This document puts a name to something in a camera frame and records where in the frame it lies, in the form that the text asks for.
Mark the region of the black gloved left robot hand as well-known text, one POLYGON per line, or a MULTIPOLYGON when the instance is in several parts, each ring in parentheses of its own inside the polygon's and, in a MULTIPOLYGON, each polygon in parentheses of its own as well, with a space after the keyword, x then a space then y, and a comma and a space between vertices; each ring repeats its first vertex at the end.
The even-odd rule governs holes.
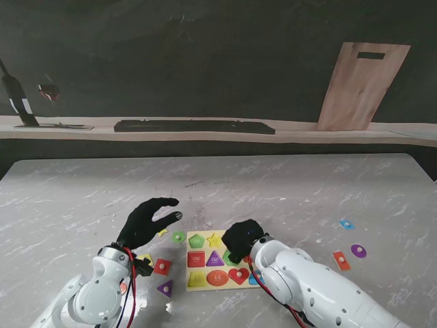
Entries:
POLYGON ((163 207, 175 207, 179 203, 179 200, 172 197, 151 198, 142 202, 129 214, 116 243, 130 250, 148 244, 159 232, 182 218, 182 213, 179 211, 156 221, 153 220, 154 215, 163 207))

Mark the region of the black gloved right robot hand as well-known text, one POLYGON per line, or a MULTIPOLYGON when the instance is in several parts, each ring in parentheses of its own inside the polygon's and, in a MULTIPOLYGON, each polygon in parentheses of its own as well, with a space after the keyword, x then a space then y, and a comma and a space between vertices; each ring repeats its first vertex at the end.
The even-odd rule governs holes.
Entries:
POLYGON ((239 264, 241 260, 250 255, 254 243, 266 233, 253 219, 234 223, 221 237, 222 242, 230 252, 229 259, 239 264))

